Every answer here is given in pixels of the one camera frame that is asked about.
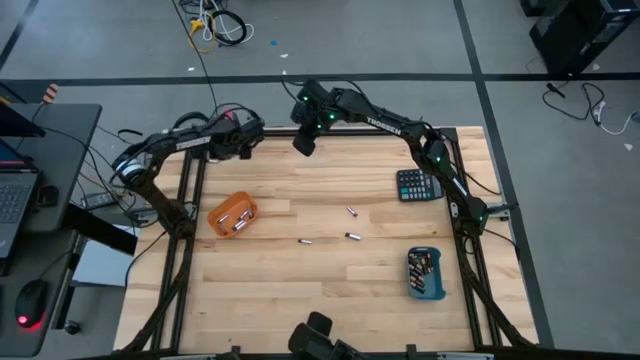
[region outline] laptop keyboard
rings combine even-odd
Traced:
[[[30,189],[28,185],[0,184],[0,224],[20,220],[22,210],[29,200]]]

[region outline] laptop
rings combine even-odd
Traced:
[[[40,172],[31,161],[0,139],[0,261],[11,255],[39,180]]]

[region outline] wooden table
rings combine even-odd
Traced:
[[[483,129],[461,127],[458,134],[467,172],[498,189]],[[472,350],[446,201],[397,200],[396,171],[416,167],[406,144],[392,136],[350,136],[324,137],[317,145],[306,158],[291,138],[267,138],[249,161],[207,166],[180,353],[221,353],[231,345],[240,345],[243,353],[287,353],[293,329],[311,311],[333,319],[332,339],[363,352],[400,352],[411,343],[419,351]],[[172,156],[156,179],[172,196],[182,159]],[[207,214],[236,191],[254,196],[259,219],[239,236],[219,239]],[[500,201],[473,183],[470,191],[487,202]],[[510,236],[506,222],[490,220],[487,228]],[[159,226],[144,230],[136,251],[161,232]],[[345,238],[345,232],[362,235],[362,241]],[[131,272],[115,348],[131,341],[157,303],[167,238]],[[299,238],[313,244],[299,244]],[[496,302],[536,341],[513,246],[490,234],[481,241]],[[403,264],[413,246],[442,252],[447,292],[442,301],[408,296]],[[488,343],[484,307],[476,303]],[[172,309],[166,319],[164,345]]]

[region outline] calculator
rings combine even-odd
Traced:
[[[400,170],[396,180],[400,201],[431,201],[444,196],[438,180],[420,169]]]

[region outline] computer mouse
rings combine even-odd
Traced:
[[[42,318],[47,304],[47,283],[36,279],[22,287],[16,298],[16,321],[18,325],[28,328],[37,324]]]

